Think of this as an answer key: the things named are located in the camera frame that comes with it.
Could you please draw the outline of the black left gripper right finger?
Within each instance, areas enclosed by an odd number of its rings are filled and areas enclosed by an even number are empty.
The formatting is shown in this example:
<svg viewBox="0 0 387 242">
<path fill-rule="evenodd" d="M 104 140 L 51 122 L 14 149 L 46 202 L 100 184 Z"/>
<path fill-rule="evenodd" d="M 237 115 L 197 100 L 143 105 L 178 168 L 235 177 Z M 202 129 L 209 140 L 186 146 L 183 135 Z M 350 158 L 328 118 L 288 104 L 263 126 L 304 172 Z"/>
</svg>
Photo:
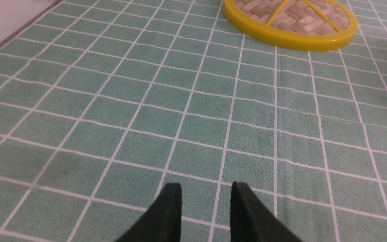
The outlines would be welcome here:
<svg viewBox="0 0 387 242">
<path fill-rule="evenodd" d="M 255 195 L 247 183 L 233 182 L 230 198 L 232 242 L 300 242 Z"/>
</svg>

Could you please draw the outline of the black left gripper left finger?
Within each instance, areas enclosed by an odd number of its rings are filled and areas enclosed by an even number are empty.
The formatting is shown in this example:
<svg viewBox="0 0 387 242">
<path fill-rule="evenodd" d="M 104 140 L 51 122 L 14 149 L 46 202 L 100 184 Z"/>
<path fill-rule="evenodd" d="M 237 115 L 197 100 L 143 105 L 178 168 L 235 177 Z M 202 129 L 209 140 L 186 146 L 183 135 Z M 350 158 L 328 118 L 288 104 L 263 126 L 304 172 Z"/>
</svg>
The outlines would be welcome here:
<svg viewBox="0 0 387 242">
<path fill-rule="evenodd" d="M 179 242 L 181 215 L 181 185 L 168 183 L 146 212 L 116 241 Z"/>
</svg>

